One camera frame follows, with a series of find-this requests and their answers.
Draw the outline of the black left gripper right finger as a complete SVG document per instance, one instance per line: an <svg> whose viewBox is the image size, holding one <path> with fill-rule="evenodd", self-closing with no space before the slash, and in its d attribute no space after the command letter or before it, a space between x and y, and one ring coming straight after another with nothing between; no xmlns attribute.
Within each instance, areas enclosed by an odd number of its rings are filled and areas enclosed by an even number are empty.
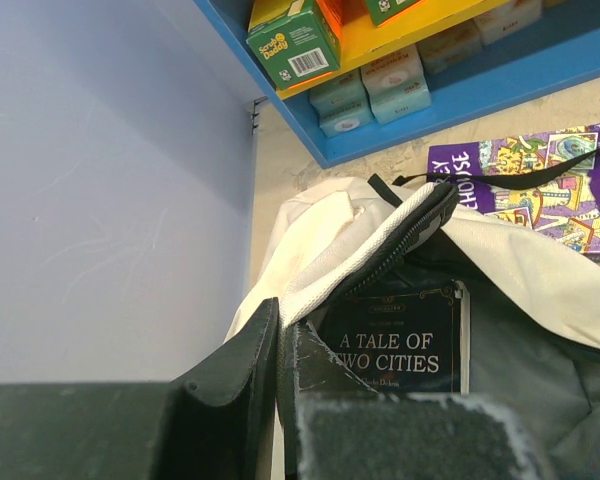
<svg viewBox="0 0 600 480"><path fill-rule="evenodd" d="M552 479L515 413L483 395L379 393L303 320L285 334L288 479Z"/></svg>

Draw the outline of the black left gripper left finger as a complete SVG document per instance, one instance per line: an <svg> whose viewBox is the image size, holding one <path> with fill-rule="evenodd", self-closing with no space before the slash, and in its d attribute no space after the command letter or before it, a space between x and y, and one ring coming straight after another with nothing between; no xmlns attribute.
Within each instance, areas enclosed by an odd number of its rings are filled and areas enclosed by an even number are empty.
<svg viewBox="0 0 600 480"><path fill-rule="evenodd" d="M278 302L169 382L0 385L0 479L267 479Z"/></svg>

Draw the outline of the dark tale of two cities book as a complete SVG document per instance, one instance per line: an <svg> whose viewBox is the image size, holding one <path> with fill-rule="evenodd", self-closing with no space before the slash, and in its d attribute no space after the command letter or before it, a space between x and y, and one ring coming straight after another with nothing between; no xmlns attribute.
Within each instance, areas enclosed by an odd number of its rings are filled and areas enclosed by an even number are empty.
<svg viewBox="0 0 600 480"><path fill-rule="evenodd" d="M353 296L329 308L318 332L353 374L381 392L469 392L470 294L460 281L387 285Z"/></svg>

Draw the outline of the cream canvas backpack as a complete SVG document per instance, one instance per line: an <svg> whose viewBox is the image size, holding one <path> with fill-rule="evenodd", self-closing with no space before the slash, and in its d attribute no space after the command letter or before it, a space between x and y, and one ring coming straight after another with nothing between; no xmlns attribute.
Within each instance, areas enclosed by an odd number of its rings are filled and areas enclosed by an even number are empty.
<svg viewBox="0 0 600 480"><path fill-rule="evenodd" d="M450 183L409 190L347 177L287 200L229 335L261 302L277 300L282 424L289 327L306 320L321 340L321 321L342 300L387 285L460 281L470 294L469 392L435 394L504 404L550 461L552 479L600 479L600 266L459 197Z"/></svg>

